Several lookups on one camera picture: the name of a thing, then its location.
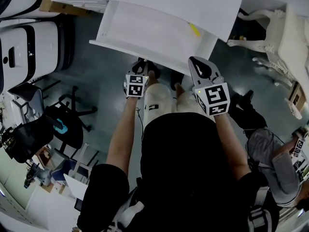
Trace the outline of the blue seat chair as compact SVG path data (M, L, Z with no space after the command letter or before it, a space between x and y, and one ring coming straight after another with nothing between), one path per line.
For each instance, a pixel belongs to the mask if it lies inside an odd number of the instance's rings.
M92 167L86 166L83 163L79 163L77 171L75 172L76 160L65 159L63 160L52 172L51 172L51 183L60 184L66 183L64 175L68 175L84 184L88 184L89 176L92 171Z

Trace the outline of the person's right leg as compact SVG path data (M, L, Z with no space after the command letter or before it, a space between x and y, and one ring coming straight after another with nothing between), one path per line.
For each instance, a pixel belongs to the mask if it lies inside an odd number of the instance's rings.
M176 91L176 99L178 99L185 92L185 90L180 83L175 83L174 87Z

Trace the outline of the person's left leg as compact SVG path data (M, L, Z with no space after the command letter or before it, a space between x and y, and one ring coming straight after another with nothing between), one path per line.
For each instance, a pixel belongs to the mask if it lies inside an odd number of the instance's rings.
M149 79L148 79L148 86L151 86L151 85L154 85L154 84L157 84L157 83L158 83L158 80L157 80L157 78L155 77L155 72L154 72L154 71L149 71L149 72L148 72L148 76L149 76Z

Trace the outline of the grey metal frame chair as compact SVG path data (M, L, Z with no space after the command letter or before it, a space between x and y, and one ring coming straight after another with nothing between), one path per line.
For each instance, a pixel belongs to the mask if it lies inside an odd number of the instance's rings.
M34 82L24 83L8 90L8 93L14 97L11 100L12 109L18 111L21 124L33 121L44 113L44 100L49 97L48 95L44 96L44 92L60 82L57 80L45 88L34 85Z

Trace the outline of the wide white desk drawer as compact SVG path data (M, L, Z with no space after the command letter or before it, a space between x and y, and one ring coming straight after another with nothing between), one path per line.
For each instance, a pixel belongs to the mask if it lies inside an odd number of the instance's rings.
M189 23L144 6L110 0L97 37L90 44L150 60L190 76L188 59L209 59L217 37Z

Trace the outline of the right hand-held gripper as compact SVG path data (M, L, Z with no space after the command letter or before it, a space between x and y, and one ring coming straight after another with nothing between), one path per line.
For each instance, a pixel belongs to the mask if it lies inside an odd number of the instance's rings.
M196 56L188 59L188 65L196 101L205 114L216 116L227 113L230 105L229 91L217 66L207 59Z

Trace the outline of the teal cloth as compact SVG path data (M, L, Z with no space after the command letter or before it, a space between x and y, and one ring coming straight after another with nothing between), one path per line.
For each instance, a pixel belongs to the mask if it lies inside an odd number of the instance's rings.
M59 134L65 134L68 131L68 127L63 124L63 122L60 119L57 119L56 124L54 125L54 129Z

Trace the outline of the person's black shoe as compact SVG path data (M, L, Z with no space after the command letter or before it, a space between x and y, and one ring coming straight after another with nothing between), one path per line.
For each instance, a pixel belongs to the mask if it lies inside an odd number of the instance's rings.
M170 87L172 90L176 90L176 87L175 85L178 83L178 84L182 84L182 80L184 78L184 74L183 73L180 73L180 72L177 72L175 70L172 70L171 72L171 79L170 79Z
M154 76L156 79L158 79L161 75L161 70L157 68L157 66L152 62L152 61L147 61L147 64L148 64L148 71L153 71L154 72Z

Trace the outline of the person's black shirt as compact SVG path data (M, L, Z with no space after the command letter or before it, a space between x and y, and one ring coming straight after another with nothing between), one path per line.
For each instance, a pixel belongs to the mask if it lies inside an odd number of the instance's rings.
M196 113L150 122L141 147L141 178L133 192L118 167L92 169L77 226L82 232L275 232L279 209L271 194L263 210L260 172L233 177L215 123Z

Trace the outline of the yellow handled screwdriver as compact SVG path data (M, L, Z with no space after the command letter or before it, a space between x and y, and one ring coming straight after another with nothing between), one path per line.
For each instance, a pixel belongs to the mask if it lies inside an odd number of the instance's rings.
M201 33L198 29L197 26L195 26L194 24L192 23L188 23L188 25L190 26L191 30L194 32L194 34L197 36L197 37L200 37L201 36Z

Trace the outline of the person's right forearm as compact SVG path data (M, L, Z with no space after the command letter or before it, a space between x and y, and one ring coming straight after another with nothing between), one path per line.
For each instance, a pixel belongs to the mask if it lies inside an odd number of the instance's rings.
M240 180L251 170L248 166L247 155L238 140L226 114L214 116L218 135L225 152L228 164L236 180Z

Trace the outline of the cream ornate dressing table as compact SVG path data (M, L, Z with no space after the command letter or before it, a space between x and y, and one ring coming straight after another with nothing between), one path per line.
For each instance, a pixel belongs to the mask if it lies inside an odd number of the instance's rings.
M259 10L249 15L239 13L238 18L245 21L269 20L265 39L230 39L227 45L265 53L266 59L253 58L258 65L256 71L269 76L274 85L289 90L285 101L292 115L301 119L304 105L309 105L309 17L298 16L287 5L285 11Z

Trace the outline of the black office chair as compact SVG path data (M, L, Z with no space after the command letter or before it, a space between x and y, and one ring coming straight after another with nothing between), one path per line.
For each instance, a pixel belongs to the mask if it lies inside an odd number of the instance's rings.
M77 90L78 87L74 86L71 94L62 95L58 102L47 106L38 119L18 125L9 134L10 144L6 152L10 158L14 158L19 163L25 163L41 148L49 144L54 137L62 141L61 150L64 150L67 145L77 150L82 147L83 129L90 132L92 127L85 125L79 117L93 114L98 109L93 107L90 111L78 112L75 107ZM68 127L65 134L59 134L54 129L57 119Z

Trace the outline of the person's left forearm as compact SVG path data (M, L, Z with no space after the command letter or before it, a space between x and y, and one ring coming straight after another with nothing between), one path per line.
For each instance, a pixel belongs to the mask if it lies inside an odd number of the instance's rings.
M134 143L135 110L138 99L129 97L123 110L120 121L112 135L106 164L121 169L128 175L129 162Z

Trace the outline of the small white desk drawer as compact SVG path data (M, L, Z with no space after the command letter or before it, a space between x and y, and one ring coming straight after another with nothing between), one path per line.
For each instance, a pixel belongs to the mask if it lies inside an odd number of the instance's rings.
M108 5L108 0L54 0L74 7L104 13Z

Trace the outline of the brown cardboard box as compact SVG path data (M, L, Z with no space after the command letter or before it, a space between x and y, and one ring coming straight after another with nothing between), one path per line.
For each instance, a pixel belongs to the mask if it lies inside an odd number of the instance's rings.
M76 16L92 16L95 13L98 13L91 10L74 7L69 4L56 2L52 0L42 0L39 6L39 11L48 13L60 13L66 15L76 15Z

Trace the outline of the person's beige shorts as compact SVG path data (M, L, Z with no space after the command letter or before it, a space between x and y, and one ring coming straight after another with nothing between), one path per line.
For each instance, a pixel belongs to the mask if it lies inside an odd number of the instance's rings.
M148 87L144 95L143 125L147 126L154 119L170 113L206 115L191 91L182 93L175 101L166 85L157 83Z

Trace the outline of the person's black right shoe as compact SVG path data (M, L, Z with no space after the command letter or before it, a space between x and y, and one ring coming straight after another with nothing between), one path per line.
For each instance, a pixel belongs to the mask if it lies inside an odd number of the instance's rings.
M182 80L184 78L184 74L183 73L180 73L180 72L177 72L175 70L172 70L171 72L171 79L170 79L170 87L172 90L176 90L176 87L175 85L178 83L178 84L182 84Z

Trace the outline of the person's black left shoe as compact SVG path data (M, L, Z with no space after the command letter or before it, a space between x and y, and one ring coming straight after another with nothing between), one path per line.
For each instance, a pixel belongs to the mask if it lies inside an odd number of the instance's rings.
M154 76L156 79L158 79L161 75L161 70L157 68L157 66L152 62L152 61L147 61L147 64L148 64L148 71L153 71L154 72Z

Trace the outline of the person's leg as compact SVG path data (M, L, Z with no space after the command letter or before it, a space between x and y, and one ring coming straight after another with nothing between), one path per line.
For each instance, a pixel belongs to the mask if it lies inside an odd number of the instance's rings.
M149 72L148 72L148 76L149 76L149 79L148 79L148 86L151 86L151 85L154 85L154 84L157 84L157 83L158 83L158 80L157 80L157 78L155 77L155 72L154 72L154 71L149 71Z
M185 90L180 83L175 83L174 87L176 91L176 99L178 99L185 92Z

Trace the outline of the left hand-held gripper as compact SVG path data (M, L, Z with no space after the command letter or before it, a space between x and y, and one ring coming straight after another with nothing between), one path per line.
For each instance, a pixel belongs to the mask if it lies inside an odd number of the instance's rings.
M138 60L132 65L132 72L127 73L123 82L123 90L126 98L142 98L145 94L149 76L148 64L146 61Z

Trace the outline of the white table panel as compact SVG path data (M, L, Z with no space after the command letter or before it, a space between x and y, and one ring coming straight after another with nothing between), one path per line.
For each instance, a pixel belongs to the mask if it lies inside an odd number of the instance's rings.
M72 195L79 200L83 200L88 187L89 178L80 174L74 176L67 174L63 175Z

